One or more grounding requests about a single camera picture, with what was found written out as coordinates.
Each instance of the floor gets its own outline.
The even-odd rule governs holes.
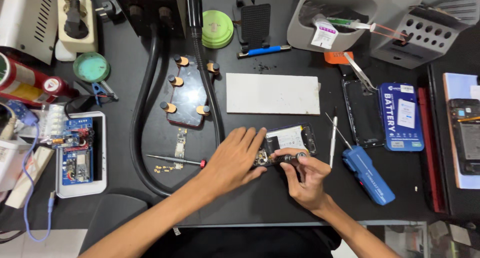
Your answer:
[[[52,230],[50,236],[41,243],[32,241],[26,233],[12,241],[0,244],[1,258],[74,258],[78,255],[87,230]],[[32,232],[41,238],[44,230]],[[342,241],[340,247],[332,252],[334,258],[357,258],[348,245]]]

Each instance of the hand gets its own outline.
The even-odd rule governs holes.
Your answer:
[[[241,127],[230,132],[219,145],[207,166],[197,175],[198,180],[209,188],[212,198],[244,185],[267,171],[265,167],[250,170],[266,133],[266,128],[261,128],[255,135],[255,128],[247,131]]]
[[[275,150],[272,158],[286,154],[295,156],[299,152],[303,152],[307,154],[307,156],[309,155],[306,150],[284,148]],[[292,164],[293,165],[284,162],[280,163],[289,183],[288,190],[290,196],[310,211],[321,210],[323,204],[328,200],[328,195],[323,192],[323,179],[332,169],[329,165],[314,157],[299,157],[298,160],[293,160]],[[298,181],[294,166],[300,173],[300,181]]]

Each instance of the blue cable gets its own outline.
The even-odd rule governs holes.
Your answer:
[[[32,151],[33,149],[35,148],[35,144],[37,144],[37,140],[39,139],[39,125],[37,122],[34,122],[33,123],[35,128],[37,129],[36,130],[36,133],[35,133],[35,139],[33,141],[33,144],[32,144],[32,147],[28,150],[28,152],[25,154],[25,157],[23,157],[23,162],[21,163],[21,168],[23,170],[23,172],[25,173],[25,175],[27,175],[28,179],[30,179],[30,182],[32,183],[32,185],[30,186],[30,193],[28,194],[27,196],[27,201],[25,202],[25,206],[23,207],[23,211],[24,211],[24,221],[25,221],[25,226],[27,227],[27,233],[28,233],[28,236],[35,242],[42,242],[44,241],[49,235],[50,235],[50,229],[51,229],[51,225],[52,225],[52,211],[53,211],[53,202],[55,201],[55,191],[51,192],[50,193],[50,198],[49,198],[49,205],[48,205],[48,216],[49,216],[49,222],[48,222],[48,229],[47,229],[47,234],[45,235],[44,238],[42,239],[37,239],[35,237],[33,237],[31,231],[30,231],[30,225],[28,224],[28,214],[27,214],[27,208],[28,208],[28,202],[30,201],[30,198],[32,197],[32,194],[33,194],[33,187],[34,187],[34,182],[33,182],[33,179],[32,177],[28,174],[27,172],[27,169],[25,168],[25,164],[26,164],[26,161],[28,159],[28,157],[30,156],[30,154],[32,154]]]

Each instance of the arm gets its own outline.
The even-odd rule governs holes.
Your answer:
[[[249,169],[266,132],[262,128],[255,136],[255,128],[233,130],[197,176],[170,197],[98,241],[80,257],[140,257],[191,213],[265,172],[265,167]]]
[[[295,155],[305,150],[285,148],[276,150],[272,157],[285,154]],[[314,157],[300,157],[291,164],[280,163],[288,181],[290,195],[303,207],[316,216],[323,218],[339,233],[343,240],[359,258],[367,257],[400,257],[385,243],[380,241],[362,225],[347,215],[323,190],[323,179],[331,168]]]

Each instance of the green container lid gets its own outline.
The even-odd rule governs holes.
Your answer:
[[[227,46],[233,36],[233,22],[225,13],[207,10],[203,13],[202,44],[207,48],[219,49]]]
[[[105,58],[96,52],[87,52],[75,59],[73,63],[75,75],[82,81],[98,83],[110,72],[110,65]]]

